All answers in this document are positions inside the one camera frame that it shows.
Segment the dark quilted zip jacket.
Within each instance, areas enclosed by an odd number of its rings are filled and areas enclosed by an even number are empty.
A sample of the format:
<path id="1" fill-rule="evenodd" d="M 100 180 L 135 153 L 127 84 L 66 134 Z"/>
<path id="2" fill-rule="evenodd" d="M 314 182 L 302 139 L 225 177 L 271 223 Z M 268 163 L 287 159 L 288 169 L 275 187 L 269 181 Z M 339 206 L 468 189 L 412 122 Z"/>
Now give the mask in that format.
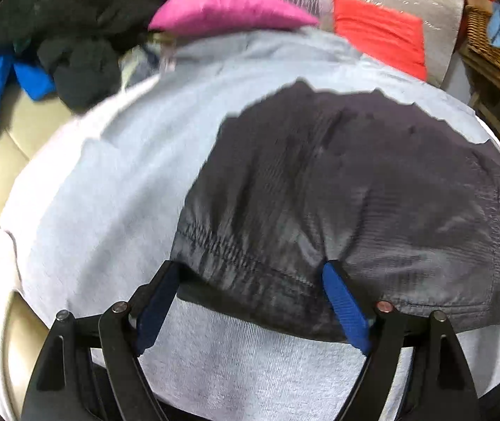
<path id="1" fill-rule="evenodd" d="M 171 256 L 181 299 L 302 338 L 344 338 L 330 260 L 404 313 L 500 324 L 500 152 L 379 91 L 297 82 L 222 123 Z"/>

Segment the beige leather sofa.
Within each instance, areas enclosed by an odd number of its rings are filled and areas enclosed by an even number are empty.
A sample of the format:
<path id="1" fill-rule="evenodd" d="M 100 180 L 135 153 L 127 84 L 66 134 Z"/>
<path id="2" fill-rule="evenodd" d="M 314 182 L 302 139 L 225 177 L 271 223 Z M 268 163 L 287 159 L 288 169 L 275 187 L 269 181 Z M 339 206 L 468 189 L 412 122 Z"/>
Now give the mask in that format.
<path id="1" fill-rule="evenodd" d="M 57 97 L 32 101 L 15 86 L 4 92 L 0 105 L 0 214 L 20 171 L 71 118 L 71 111 Z M 13 292 L 2 338 L 4 379 L 16 418 L 20 419 L 30 377 L 48 329 Z"/>

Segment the grey blanket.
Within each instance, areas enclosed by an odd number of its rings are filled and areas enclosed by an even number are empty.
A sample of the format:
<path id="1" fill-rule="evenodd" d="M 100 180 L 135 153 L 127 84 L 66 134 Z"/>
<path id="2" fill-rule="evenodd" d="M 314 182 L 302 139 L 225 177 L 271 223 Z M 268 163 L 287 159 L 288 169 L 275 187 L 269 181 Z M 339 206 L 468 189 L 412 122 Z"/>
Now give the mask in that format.
<path id="1" fill-rule="evenodd" d="M 64 127 L 64 152 L 41 152 L 20 174 L 0 222 L 35 313 L 95 315 L 152 279 L 173 260 L 181 210 L 222 123 L 297 82 L 379 91 L 500 152 L 469 107 L 335 35 L 305 28 L 186 43 L 173 71 L 100 106 L 100 135 Z M 457 332 L 486 393 L 500 382 L 500 324 Z M 289 335 L 177 299 L 141 362 L 157 396 L 212 420 L 331 420 L 361 360 L 344 338 Z"/>

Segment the red cushion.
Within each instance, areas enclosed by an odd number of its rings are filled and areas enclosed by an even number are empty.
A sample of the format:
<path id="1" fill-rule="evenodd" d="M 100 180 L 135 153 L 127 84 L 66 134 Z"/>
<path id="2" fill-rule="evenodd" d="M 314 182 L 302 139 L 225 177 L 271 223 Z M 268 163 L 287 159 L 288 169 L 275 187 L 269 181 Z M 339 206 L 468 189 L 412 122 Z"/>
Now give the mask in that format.
<path id="1" fill-rule="evenodd" d="M 363 0 L 332 1 L 337 35 L 387 66 L 428 79 L 421 18 Z"/>

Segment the blue cloth in basket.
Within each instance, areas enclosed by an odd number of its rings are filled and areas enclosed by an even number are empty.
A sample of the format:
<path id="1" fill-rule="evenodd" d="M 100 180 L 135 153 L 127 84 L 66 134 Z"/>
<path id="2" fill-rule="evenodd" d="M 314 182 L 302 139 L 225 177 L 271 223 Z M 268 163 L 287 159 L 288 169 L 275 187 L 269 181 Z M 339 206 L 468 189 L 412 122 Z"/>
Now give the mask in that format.
<path id="1" fill-rule="evenodd" d="M 487 37 L 492 47 L 500 48 L 500 4 L 496 1 L 493 1 L 493 12 L 487 25 Z"/>

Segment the black puffer jacket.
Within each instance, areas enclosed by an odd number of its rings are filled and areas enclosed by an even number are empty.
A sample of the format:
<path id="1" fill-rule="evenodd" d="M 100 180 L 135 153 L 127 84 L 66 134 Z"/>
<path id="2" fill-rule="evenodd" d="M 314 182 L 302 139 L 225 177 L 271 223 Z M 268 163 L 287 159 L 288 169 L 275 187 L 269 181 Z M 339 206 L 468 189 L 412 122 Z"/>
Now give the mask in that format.
<path id="1" fill-rule="evenodd" d="M 60 100 L 83 112 L 121 86 L 119 57 L 148 31 L 160 0 L 2 0 L 0 53 L 35 59 Z"/>

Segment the magenta pillow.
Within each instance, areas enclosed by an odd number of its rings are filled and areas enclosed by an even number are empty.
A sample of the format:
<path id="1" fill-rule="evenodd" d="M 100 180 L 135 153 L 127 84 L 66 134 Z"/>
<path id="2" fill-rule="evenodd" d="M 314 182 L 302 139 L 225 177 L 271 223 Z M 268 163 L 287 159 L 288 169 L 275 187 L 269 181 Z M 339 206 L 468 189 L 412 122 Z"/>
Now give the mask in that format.
<path id="1" fill-rule="evenodd" d="M 199 37 L 252 29 L 297 29 L 319 24 L 286 0 L 167 0 L 148 28 L 175 36 Z"/>

